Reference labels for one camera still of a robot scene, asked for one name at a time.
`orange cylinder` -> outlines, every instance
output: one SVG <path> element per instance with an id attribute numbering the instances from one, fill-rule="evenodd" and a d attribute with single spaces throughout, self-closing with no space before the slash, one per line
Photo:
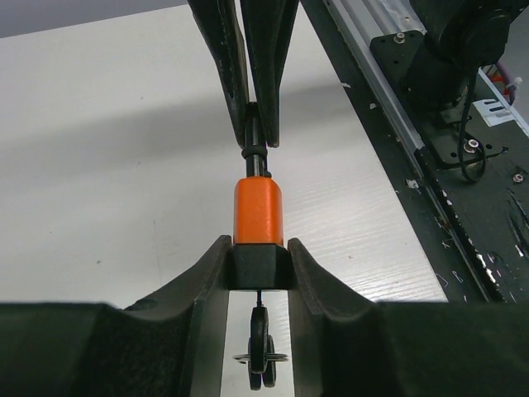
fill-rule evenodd
<path id="1" fill-rule="evenodd" d="M 251 176 L 235 187 L 234 244 L 283 245 L 281 189 L 271 179 Z"/>

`black wheel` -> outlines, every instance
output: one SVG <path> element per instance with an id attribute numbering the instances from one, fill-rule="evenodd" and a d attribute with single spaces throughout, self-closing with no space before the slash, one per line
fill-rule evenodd
<path id="1" fill-rule="evenodd" d="M 268 353 L 275 353 L 274 339 L 270 335 L 268 336 Z M 264 387 L 274 387 L 275 376 L 275 361 L 268 361 L 266 371 L 263 374 Z"/>
<path id="2" fill-rule="evenodd" d="M 251 312 L 250 320 L 250 354 L 251 371 L 263 374 L 266 370 L 265 353 L 268 348 L 268 311 L 259 306 Z"/>
<path id="3" fill-rule="evenodd" d="M 248 352 L 250 352 L 251 340 L 248 339 Z M 254 374 L 251 371 L 251 361 L 248 361 L 248 377 L 250 378 L 250 389 L 253 391 L 261 390 L 261 374 Z"/>

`white table surface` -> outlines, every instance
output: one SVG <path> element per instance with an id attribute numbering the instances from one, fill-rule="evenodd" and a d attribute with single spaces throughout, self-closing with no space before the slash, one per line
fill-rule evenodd
<path id="1" fill-rule="evenodd" d="M 187 6 L 0 40 L 0 300 L 124 307 L 231 234 L 244 177 L 212 57 Z M 304 11 L 269 168 L 285 237 L 370 299 L 445 300 Z M 232 293 L 223 395 L 250 395 L 254 295 Z M 289 353 L 286 294 L 268 293 Z M 292 368 L 262 395 L 293 395 Z"/>

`screw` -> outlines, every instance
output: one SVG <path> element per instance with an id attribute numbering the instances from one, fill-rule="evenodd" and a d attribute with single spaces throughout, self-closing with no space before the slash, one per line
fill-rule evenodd
<path id="1" fill-rule="evenodd" d="M 475 139 L 469 139 L 465 143 L 465 151 L 467 153 L 475 153 L 476 149 L 478 149 L 478 147 L 479 147 L 479 142 L 476 141 Z"/>
<path id="2" fill-rule="evenodd" d="M 395 41 L 397 44 L 403 44 L 406 41 L 406 35 L 404 33 L 397 33 L 397 35 L 393 38 L 393 41 Z"/>
<path id="3" fill-rule="evenodd" d="M 523 182 L 524 178 L 523 178 L 523 175 L 522 174 L 515 174 L 513 177 L 512 177 L 512 181 L 515 183 L 515 184 L 520 184 L 521 182 Z"/>

